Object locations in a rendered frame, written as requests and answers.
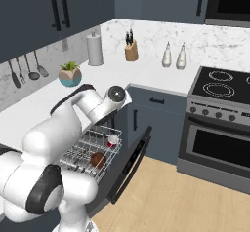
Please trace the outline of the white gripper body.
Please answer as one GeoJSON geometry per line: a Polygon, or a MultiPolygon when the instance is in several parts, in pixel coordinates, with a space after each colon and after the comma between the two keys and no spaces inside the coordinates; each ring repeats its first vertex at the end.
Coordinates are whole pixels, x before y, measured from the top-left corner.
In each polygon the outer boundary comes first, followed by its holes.
{"type": "Polygon", "coordinates": [[[122,104],[121,108],[125,107],[126,105],[132,103],[132,98],[127,90],[125,90],[125,101],[122,104]]]}

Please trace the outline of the red cup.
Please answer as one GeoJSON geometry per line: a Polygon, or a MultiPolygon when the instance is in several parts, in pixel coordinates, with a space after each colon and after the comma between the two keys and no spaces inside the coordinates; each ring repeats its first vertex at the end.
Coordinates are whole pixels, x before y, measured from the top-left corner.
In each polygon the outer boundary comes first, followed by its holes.
{"type": "Polygon", "coordinates": [[[118,141],[119,141],[119,138],[117,135],[110,135],[107,138],[107,146],[109,148],[114,148],[116,146],[116,144],[118,143],[118,141]]]}

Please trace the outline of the brown bowl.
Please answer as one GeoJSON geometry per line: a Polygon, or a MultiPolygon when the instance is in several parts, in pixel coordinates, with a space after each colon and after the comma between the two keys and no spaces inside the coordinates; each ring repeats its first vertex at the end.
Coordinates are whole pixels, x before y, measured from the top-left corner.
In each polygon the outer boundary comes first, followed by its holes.
{"type": "Polygon", "coordinates": [[[91,156],[91,164],[97,169],[101,169],[106,162],[106,156],[102,152],[96,152],[91,156]]]}

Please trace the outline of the steel oven door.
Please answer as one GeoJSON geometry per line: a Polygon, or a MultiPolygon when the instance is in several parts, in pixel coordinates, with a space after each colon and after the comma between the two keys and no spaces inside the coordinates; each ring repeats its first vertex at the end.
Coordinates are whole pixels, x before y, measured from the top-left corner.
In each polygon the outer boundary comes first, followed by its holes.
{"type": "Polygon", "coordinates": [[[178,158],[250,179],[250,137],[196,125],[185,115],[178,158]]]}

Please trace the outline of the dark blue drawer front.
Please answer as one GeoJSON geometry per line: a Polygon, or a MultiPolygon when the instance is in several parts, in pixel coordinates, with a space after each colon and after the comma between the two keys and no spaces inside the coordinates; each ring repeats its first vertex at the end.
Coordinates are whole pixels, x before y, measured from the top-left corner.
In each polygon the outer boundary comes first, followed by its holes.
{"type": "Polygon", "coordinates": [[[186,112],[186,97],[137,87],[129,87],[128,92],[135,104],[177,114],[184,114],[186,112]],[[156,99],[164,99],[165,103],[159,104],[150,102],[149,99],[152,97],[156,99]]]}

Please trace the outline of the wooden knife block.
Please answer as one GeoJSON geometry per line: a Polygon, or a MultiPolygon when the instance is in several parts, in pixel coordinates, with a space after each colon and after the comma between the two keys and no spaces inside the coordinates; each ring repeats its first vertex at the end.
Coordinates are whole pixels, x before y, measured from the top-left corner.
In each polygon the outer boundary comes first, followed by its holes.
{"type": "Polygon", "coordinates": [[[139,58],[136,40],[133,40],[132,45],[125,46],[125,58],[127,61],[136,61],[139,58]]]}

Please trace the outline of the white bottle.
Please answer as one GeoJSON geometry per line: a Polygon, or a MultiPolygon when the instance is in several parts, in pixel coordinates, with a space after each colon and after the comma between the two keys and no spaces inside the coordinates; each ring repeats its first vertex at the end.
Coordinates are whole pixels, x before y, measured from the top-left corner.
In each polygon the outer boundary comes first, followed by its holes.
{"type": "Polygon", "coordinates": [[[186,51],[185,51],[185,46],[181,47],[181,50],[180,50],[178,58],[177,58],[176,67],[178,69],[184,69],[186,67],[186,51]]]}
{"type": "Polygon", "coordinates": [[[171,63],[172,63],[172,57],[171,57],[170,44],[167,44],[166,50],[164,52],[163,59],[162,59],[162,66],[169,67],[171,63]]]}

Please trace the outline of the potted green plant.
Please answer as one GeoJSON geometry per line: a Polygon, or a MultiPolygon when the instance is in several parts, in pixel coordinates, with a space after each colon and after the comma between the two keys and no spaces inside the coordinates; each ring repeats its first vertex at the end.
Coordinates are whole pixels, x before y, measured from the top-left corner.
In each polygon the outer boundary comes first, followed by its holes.
{"type": "Polygon", "coordinates": [[[76,87],[82,79],[80,66],[75,61],[70,61],[61,66],[59,80],[66,87],[76,87]]]}

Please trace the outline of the dark hanging slotted turner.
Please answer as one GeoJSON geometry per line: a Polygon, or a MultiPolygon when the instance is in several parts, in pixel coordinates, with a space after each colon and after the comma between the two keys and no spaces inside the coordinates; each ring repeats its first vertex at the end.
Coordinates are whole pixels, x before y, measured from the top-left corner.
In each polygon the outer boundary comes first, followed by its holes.
{"type": "Polygon", "coordinates": [[[34,50],[33,53],[34,53],[35,60],[36,60],[36,64],[37,64],[37,70],[39,71],[39,73],[40,73],[43,77],[48,77],[48,76],[49,76],[48,71],[47,71],[42,65],[40,65],[39,62],[38,62],[38,58],[37,58],[37,55],[36,55],[36,51],[34,50]]]}

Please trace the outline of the steel range with black hob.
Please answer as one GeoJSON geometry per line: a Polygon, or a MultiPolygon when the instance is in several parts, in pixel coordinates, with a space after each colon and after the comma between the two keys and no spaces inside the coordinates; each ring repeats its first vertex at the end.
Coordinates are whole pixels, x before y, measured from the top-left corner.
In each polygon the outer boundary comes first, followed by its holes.
{"type": "MultiPolygon", "coordinates": [[[[235,115],[233,122],[250,125],[250,97],[246,95],[248,90],[250,73],[202,66],[188,93],[186,114],[216,118],[215,113],[221,112],[223,116],[218,120],[229,121],[232,114],[235,115]],[[193,106],[196,112],[191,113],[190,108],[193,106]],[[208,115],[202,114],[203,109],[209,110],[208,115]]],[[[250,195],[250,179],[242,176],[209,169],[179,158],[177,171],[250,195]]]]}

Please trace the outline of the dark hanging ladle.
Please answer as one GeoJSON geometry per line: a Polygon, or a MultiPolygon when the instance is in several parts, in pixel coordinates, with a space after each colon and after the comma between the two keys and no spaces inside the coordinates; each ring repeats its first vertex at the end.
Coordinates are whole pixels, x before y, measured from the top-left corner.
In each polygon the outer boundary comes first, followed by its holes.
{"type": "Polygon", "coordinates": [[[27,55],[24,54],[24,58],[25,58],[25,61],[26,61],[26,65],[27,65],[27,69],[28,69],[28,77],[29,79],[31,80],[38,80],[40,78],[40,75],[38,72],[31,72],[30,68],[29,68],[29,64],[28,64],[28,60],[27,60],[27,55]]]}

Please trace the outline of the dark hanging fork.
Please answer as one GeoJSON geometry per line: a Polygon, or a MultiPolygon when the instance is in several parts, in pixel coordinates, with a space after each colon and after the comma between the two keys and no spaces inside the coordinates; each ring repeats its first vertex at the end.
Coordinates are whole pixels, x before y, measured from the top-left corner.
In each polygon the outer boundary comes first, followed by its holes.
{"type": "Polygon", "coordinates": [[[18,68],[19,68],[19,71],[20,71],[20,79],[21,79],[22,83],[25,84],[25,79],[24,79],[24,77],[23,77],[23,75],[22,75],[21,66],[20,66],[20,62],[19,62],[19,59],[18,59],[18,58],[16,58],[16,62],[17,62],[17,64],[18,64],[18,68]]]}

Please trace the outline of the dark hanging spatula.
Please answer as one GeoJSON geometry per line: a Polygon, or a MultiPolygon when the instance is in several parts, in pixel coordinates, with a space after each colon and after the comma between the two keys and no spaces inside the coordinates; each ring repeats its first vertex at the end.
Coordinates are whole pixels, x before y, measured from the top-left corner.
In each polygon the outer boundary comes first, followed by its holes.
{"type": "Polygon", "coordinates": [[[8,60],[8,63],[9,63],[9,66],[10,66],[11,72],[12,72],[12,80],[13,80],[15,86],[19,89],[19,88],[21,87],[21,83],[20,83],[20,81],[19,81],[19,79],[18,79],[16,73],[15,73],[14,70],[13,70],[11,61],[8,60]]]}

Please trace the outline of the black microwave oven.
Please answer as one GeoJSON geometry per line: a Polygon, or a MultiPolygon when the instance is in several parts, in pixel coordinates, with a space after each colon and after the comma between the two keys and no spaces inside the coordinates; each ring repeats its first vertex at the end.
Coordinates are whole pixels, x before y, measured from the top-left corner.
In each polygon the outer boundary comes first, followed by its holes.
{"type": "Polygon", "coordinates": [[[208,0],[205,23],[250,28],[250,0],[208,0]]]}

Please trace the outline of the dark blue wall cupboard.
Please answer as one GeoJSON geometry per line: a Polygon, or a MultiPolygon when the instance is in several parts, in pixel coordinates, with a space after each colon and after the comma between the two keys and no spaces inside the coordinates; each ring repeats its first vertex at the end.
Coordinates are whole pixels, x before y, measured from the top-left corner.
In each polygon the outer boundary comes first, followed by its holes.
{"type": "Polygon", "coordinates": [[[198,0],[114,0],[117,19],[136,19],[203,24],[207,1],[196,15],[198,0]]]}

